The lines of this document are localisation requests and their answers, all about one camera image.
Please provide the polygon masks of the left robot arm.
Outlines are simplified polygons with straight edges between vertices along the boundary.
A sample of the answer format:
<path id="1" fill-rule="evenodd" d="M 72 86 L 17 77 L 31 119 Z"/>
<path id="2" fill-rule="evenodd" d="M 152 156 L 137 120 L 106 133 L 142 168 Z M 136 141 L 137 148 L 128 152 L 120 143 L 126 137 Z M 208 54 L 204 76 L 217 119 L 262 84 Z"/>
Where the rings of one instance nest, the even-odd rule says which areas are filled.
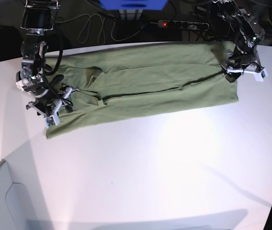
<path id="1" fill-rule="evenodd" d="M 149 116 L 238 101 L 237 79 L 254 66 L 263 29 L 230 1 L 210 5 L 233 30 L 230 41 L 126 46 L 64 58 L 74 109 L 62 116 L 102 113 Z"/>

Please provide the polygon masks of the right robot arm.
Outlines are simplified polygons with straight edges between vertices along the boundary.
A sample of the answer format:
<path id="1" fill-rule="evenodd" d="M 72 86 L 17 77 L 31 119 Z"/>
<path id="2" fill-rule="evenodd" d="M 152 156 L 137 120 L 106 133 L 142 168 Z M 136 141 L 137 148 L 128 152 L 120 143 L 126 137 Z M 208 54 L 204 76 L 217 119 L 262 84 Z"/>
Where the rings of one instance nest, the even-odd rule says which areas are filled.
<path id="1" fill-rule="evenodd" d="M 68 56 L 47 65 L 42 29 L 28 29 L 19 89 L 34 97 L 48 125 L 77 113 L 102 122 L 126 120 L 238 101 L 237 85 L 222 75 L 229 43 L 156 43 Z"/>

